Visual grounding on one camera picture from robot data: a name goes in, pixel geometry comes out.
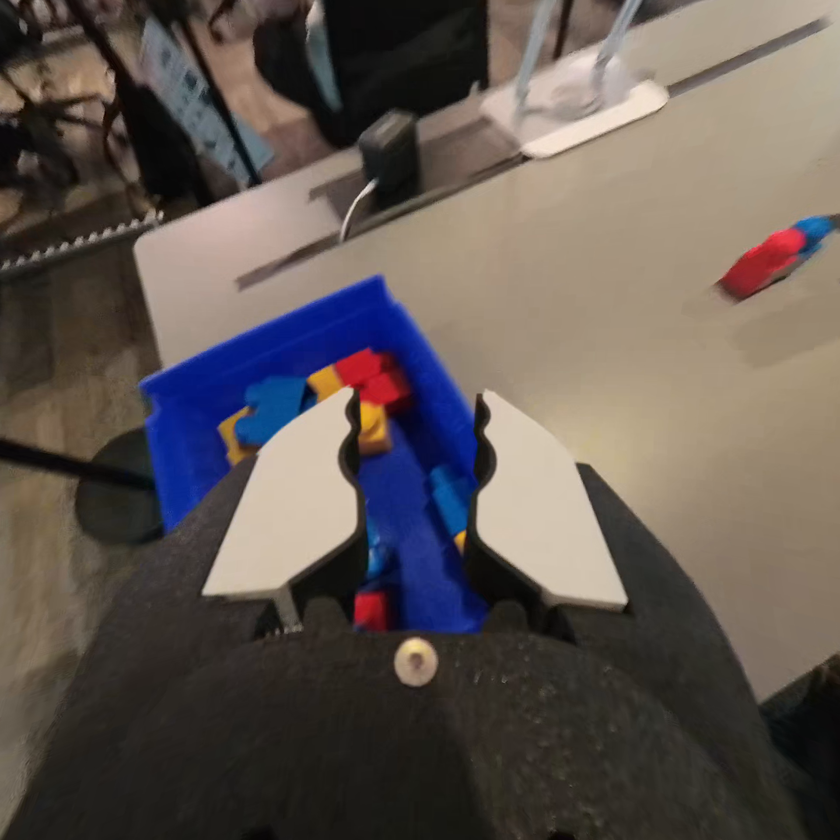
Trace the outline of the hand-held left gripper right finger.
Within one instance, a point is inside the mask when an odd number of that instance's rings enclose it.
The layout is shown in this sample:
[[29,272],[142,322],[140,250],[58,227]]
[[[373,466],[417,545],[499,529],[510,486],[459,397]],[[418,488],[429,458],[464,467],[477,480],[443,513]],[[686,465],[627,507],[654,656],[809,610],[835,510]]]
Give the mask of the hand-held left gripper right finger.
[[621,613],[629,598],[574,457],[493,391],[476,397],[467,576],[489,604]]

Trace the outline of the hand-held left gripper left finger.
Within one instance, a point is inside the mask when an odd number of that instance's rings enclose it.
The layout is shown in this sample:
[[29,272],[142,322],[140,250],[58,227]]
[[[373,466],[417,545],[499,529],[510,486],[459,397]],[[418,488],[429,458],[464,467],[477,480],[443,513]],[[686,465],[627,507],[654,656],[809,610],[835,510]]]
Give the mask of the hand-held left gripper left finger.
[[358,479],[361,400],[345,386],[259,451],[201,595],[228,602],[287,594],[299,617],[333,599],[354,622],[368,571]]

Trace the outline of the blue plastic bin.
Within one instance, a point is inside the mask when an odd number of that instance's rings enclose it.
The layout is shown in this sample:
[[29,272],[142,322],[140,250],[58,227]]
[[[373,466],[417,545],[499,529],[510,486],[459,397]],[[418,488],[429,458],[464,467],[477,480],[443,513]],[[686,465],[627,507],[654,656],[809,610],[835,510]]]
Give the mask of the blue plastic bin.
[[386,583],[396,627],[477,632],[486,604],[466,581],[436,510],[431,475],[446,467],[474,489],[474,411],[409,311],[381,276],[362,280],[147,377],[146,420],[156,486],[170,532],[230,470],[217,426],[245,407],[249,386],[303,377],[355,352],[391,354],[413,400],[391,424],[390,453],[363,458],[368,512],[395,553]]

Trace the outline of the pile of colourful toy blocks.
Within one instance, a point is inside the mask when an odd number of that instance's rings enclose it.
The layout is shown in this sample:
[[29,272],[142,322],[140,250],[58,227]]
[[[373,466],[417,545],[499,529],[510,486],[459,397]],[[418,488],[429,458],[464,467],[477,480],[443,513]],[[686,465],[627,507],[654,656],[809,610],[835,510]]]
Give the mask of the pile of colourful toy blocks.
[[[409,385],[402,368],[390,353],[370,349],[352,353],[350,356],[329,364],[310,375],[308,384],[318,397],[316,404],[309,409],[325,401],[345,386],[353,388],[359,394],[361,431],[358,443],[360,467],[362,459],[381,456],[392,451],[391,424],[411,405],[413,394],[412,387]],[[269,441],[270,439],[262,444],[259,451]],[[430,482],[436,510],[444,520],[447,533],[454,539],[455,546],[459,551],[463,546],[463,533],[466,531],[466,509],[469,505],[468,498],[472,489],[466,489],[464,483],[457,476],[453,476],[446,467],[437,467],[431,475]],[[354,605],[357,606],[358,601],[373,601],[374,603],[370,606],[357,608],[357,611],[362,612],[362,615],[355,618],[355,623],[357,626],[365,628],[385,629],[395,625],[395,613],[391,607],[390,599],[392,591],[386,583],[386,577],[390,574],[393,566],[395,553],[383,541],[373,522],[372,515],[368,512],[366,499],[365,507],[368,568],[364,582],[355,596]]]

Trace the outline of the red one-stud block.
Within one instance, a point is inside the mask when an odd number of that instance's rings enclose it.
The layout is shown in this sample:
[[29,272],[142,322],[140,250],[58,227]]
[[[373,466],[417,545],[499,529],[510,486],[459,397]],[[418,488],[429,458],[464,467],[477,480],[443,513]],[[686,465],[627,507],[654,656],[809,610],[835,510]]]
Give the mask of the red one-stud block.
[[732,300],[746,300],[789,275],[799,263],[805,245],[806,236],[797,227],[773,232],[739,257],[716,286]]

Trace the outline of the blue one-stud block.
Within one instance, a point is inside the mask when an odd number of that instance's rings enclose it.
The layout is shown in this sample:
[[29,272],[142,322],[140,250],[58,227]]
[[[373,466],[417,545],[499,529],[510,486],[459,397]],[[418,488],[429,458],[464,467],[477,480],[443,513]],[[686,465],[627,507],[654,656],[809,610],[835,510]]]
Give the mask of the blue one-stud block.
[[809,216],[795,222],[789,230],[796,231],[794,238],[800,248],[794,259],[802,263],[813,257],[830,235],[838,233],[839,214]]

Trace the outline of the black stanchion pole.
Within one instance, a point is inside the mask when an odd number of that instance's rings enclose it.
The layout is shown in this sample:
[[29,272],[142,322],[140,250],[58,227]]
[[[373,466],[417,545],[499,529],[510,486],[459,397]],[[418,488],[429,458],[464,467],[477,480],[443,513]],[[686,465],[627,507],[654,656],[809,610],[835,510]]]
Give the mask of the black stanchion pole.
[[2,437],[1,460],[77,480],[77,522],[100,543],[141,545],[163,536],[161,503],[143,427],[114,437],[91,458]]

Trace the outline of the black cube charger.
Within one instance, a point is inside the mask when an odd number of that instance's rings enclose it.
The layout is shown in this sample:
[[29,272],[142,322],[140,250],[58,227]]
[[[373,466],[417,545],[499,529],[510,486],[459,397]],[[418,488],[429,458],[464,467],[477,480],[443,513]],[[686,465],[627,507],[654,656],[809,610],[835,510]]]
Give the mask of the black cube charger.
[[387,112],[362,132],[358,148],[363,172],[382,201],[413,194],[420,172],[416,114]]

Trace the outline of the printed floor sign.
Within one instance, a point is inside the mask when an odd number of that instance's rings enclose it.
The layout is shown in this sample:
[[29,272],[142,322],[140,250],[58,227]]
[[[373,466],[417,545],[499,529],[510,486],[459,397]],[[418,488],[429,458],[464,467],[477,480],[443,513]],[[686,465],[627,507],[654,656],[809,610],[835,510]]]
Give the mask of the printed floor sign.
[[241,187],[249,184],[245,161],[216,110],[207,81],[169,31],[154,17],[143,26],[140,70],[171,117]]

